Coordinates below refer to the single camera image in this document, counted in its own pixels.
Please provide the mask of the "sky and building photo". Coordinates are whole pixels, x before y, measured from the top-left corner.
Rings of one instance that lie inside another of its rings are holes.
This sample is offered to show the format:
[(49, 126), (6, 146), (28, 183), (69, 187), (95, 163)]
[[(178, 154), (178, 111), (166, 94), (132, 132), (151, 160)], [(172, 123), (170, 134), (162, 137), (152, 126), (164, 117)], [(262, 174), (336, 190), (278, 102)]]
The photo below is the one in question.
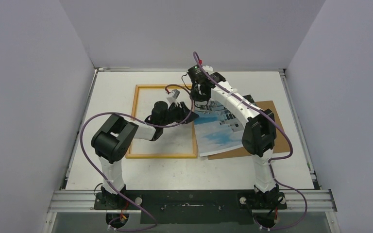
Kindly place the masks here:
[(215, 100), (196, 102), (195, 135), (200, 157), (242, 148), (244, 127), (226, 107)]

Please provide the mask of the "yellow picture frame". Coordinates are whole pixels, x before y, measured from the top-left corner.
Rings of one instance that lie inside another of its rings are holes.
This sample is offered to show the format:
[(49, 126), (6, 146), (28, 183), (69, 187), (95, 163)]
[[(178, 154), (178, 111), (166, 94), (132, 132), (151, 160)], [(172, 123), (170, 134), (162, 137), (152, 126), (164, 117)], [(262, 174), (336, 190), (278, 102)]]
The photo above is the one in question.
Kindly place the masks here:
[(127, 159), (196, 158), (193, 121), (197, 115), (187, 88), (178, 84), (136, 85), (131, 120), (133, 134)]

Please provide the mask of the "brown cardboard backing board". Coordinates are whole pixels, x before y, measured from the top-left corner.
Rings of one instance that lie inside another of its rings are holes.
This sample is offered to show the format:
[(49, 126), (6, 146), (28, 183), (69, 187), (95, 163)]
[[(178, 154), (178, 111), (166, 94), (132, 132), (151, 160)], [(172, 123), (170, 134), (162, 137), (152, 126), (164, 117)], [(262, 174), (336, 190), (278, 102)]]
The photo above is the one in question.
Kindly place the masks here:
[[(277, 113), (277, 110), (276, 110), (275, 105), (274, 105), (272, 100), (257, 101), (257, 102), (255, 102), (255, 104), (263, 110), (270, 109), (274, 114), (275, 123), (282, 130), (284, 130), (284, 127), (282, 126), (281, 120), (279, 118), (279, 115)], [(272, 152), (273, 152), (273, 154), (290, 152), (290, 147), (289, 147), (289, 144), (288, 144), (287, 140), (284, 138), (283, 134), (278, 129), (276, 129), (276, 139), (274, 141), (274, 148), (273, 148)], [(227, 152), (210, 155), (208, 157), (208, 159), (209, 160), (217, 160), (217, 159), (245, 157), (245, 156), (251, 156), (251, 154), (249, 154), (245, 150), (244, 147), (241, 147), (241, 148), (230, 150), (230, 151), (227, 151)]]

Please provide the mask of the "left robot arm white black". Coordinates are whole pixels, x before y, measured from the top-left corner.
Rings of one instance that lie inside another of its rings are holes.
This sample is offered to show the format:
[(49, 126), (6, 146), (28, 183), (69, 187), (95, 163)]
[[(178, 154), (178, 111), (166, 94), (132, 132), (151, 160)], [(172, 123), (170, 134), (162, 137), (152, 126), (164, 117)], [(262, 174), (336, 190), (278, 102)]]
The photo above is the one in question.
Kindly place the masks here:
[(153, 142), (170, 124), (189, 124), (198, 118), (199, 115), (191, 111), (183, 101), (171, 104), (158, 101), (151, 114), (141, 122), (127, 121), (118, 113), (111, 114), (91, 140), (91, 146), (101, 162), (100, 173), (104, 179), (100, 202), (113, 209), (120, 209), (125, 205), (126, 185), (122, 174), (122, 159), (133, 139)]

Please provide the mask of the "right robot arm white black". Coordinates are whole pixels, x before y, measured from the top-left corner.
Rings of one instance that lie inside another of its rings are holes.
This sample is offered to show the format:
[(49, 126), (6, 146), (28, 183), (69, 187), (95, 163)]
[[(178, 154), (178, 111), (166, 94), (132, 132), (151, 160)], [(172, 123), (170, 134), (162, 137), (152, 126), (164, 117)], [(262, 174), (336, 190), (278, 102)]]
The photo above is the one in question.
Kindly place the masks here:
[(211, 67), (195, 65), (187, 70), (196, 102), (215, 100), (222, 104), (243, 125), (241, 143), (252, 155), (255, 171), (255, 203), (260, 209), (286, 209), (284, 193), (279, 189), (272, 170), (272, 149), (281, 128), (270, 109), (263, 110), (250, 103), (229, 82)]

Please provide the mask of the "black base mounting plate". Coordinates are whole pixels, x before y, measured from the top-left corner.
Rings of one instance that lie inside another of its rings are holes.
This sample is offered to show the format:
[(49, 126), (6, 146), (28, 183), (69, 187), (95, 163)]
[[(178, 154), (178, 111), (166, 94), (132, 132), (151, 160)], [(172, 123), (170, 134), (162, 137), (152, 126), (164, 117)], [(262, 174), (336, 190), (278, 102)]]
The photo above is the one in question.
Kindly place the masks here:
[(253, 224), (253, 211), (262, 220), (275, 219), (275, 210), (287, 208), (284, 193), (263, 194), (249, 190), (127, 190), (129, 199), (148, 213), (141, 224)]

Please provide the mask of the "aluminium table rail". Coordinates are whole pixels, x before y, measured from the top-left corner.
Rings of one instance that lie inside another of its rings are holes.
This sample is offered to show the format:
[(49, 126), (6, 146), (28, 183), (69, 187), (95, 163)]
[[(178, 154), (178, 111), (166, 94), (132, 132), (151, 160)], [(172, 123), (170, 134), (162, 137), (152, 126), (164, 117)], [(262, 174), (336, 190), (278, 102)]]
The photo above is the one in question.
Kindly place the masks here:
[[(287, 201), (286, 212), (301, 212), (304, 201), (293, 190), (283, 191)], [(309, 212), (336, 212), (337, 207), (331, 190), (301, 190), (307, 200)], [(52, 195), (49, 213), (118, 213), (119, 210), (98, 210), (94, 208), (96, 199), (91, 190), (60, 190)]]

